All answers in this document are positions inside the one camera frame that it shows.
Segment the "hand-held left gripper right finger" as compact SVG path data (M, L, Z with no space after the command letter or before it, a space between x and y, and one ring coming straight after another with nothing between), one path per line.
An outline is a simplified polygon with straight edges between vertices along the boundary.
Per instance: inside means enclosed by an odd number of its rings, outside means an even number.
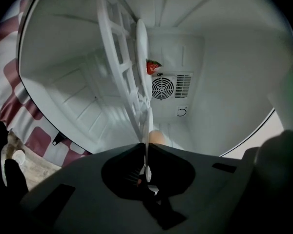
M150 144L148 158L159 193L171 212L165 234L227 234L251 178L257 148L242 159L209 156Z

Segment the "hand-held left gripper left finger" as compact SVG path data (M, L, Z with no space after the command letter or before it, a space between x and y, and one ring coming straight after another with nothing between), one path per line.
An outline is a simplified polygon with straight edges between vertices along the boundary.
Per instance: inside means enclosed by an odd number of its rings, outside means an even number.
M102 168L111 158L131 156L128 165L109 166L112 185L135 186L143 165L143 144L79 158L32 189L22 200L37 233L159 234L162 228L139 200L118 197L104 183ZM118 180L129 173L124 184Z

